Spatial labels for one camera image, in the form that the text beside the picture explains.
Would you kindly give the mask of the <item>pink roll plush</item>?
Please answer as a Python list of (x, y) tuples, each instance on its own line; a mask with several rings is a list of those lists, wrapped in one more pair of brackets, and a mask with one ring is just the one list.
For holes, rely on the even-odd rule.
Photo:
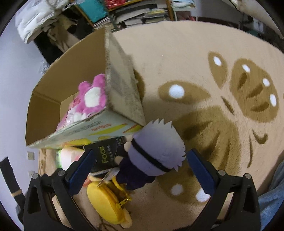
[(59, 154), (61, 168), (67, 170), (74, 161), (78, 161), (83, 153), (84, 150), (77, 147), (65, 147), (61, 149)]

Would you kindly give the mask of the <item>wooden bookshelf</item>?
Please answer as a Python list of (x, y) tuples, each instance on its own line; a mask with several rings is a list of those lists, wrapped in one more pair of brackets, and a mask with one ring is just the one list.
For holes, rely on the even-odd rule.
[[(93, 28), (94, 23), (79, 8), (83, 1), (72, 1), (76, 10), (79, 11), (87, 24)], [(106, 17), (111, 19), (115, 31), (127, 27), (153, 24), (164, 20), (174, 21), (172, 1), (102, 1)]]

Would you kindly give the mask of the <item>upper wall socket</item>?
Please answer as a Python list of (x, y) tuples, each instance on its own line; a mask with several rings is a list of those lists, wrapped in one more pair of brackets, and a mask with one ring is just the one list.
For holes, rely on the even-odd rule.
[(35, 153), (31, 151), (27, 151), (27, 159), (34, 161), (35, 160)]

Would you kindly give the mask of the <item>beige trench coat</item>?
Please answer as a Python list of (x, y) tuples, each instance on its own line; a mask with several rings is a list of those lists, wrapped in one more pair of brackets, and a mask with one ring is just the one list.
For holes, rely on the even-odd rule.
[(47, 35), (51, 43), (57, 46), (63, 53), (80, 41), (80, 39), (68, 31), (71, 26), (76, 25), (75, 22), (61, 15), (56, 22), (47, 27)]

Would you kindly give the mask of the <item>yellow plush toy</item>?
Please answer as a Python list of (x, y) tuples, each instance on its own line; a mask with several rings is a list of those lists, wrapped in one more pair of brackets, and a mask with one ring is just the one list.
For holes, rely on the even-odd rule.
[(126, 209), (126, 204), (132, 200), (124, 186), (116, 177), (110, 181), (88, 176), (87, 196), (96, 212), (107, 222), (120, 225), (123, 228), (132, 226), (132, 218)]

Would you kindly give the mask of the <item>teal gift bag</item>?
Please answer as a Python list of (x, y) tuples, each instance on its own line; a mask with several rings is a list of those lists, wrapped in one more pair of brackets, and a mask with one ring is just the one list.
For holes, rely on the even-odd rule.
[(102, 1), (84, 0), (78, 6), (92, 23), (96, 23), (97, 21), (107, 16)]

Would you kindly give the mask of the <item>white puffer jacket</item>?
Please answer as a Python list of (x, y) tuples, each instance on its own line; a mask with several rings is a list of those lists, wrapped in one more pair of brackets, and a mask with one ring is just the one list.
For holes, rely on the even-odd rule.
[(44, 27), (57, 21), (69, 1), (27, 1), (15, 15), (15, 26), (26, 44), (34, 40)]

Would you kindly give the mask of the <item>green tissue pack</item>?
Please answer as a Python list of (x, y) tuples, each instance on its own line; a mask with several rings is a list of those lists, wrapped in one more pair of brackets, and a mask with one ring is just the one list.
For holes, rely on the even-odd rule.
[(56, 168), (63, 168), (62, 161), (61, 161), (61, 150), (57, 150), (55, 153), (55, 165), (56, 165)]

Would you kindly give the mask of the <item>lower wall socket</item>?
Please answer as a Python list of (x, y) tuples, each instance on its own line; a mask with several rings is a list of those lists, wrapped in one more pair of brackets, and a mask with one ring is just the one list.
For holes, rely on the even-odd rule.
[(33, 171), (33, 170), (29, 170), (29, 171), (28, 171), (28, 175), (29, 175), (30, 178), (31, 178), (34, 174), (35, 174), (35, 171)]

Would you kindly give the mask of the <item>cardboard box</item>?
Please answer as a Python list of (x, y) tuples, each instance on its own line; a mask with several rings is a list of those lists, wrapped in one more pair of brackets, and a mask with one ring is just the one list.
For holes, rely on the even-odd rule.
[(32, 91), (26, 145), (83, 146), (145, 125), (134, 70), (114, 34), (101, 28), (66, 51)]

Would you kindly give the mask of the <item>purple haired plush doll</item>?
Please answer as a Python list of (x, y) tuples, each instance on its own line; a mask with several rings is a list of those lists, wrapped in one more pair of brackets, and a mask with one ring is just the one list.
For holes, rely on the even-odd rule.
[(153, 183), (157, 176), (178, 170), (185, 160), (185, 144), (172, 125), (163, 119), (150, 121), (124, 143), (125, 157), (117, 156), (116, 182), (127, 190)]

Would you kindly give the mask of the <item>pink plush toy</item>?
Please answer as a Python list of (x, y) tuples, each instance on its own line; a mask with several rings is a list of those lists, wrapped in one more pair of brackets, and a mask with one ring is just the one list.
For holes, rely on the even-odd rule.
[(105, 74), (96, 75), (92, 83), (81, 82), (78, 86), (80, 103), (76, 109), (87, 115), (101, 112), (107, 103), (105, 93)]

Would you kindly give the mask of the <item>stack of books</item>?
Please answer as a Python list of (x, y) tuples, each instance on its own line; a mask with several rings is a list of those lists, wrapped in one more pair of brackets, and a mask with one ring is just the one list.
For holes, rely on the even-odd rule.
[(110, 31), (115, 31), (115, 27), (109, 17), (104, 17), (103, 19), (94, 23), (93, 30), (97, 30), (103, 27), (107, 27)]

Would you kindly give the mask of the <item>wall socket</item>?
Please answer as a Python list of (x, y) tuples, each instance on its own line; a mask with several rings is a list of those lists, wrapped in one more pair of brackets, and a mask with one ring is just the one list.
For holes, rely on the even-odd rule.
[(29, 171), (28, 171), (28, 175), (29, 175), (30, 178), (31, 178), (34, 174), (35, 174), (35, 171), (33, 171), (33, 170), (29, 170)]
[(34, 161), (35, 160), (35, 153), (31, 151), (27, 151), (27, 159)]

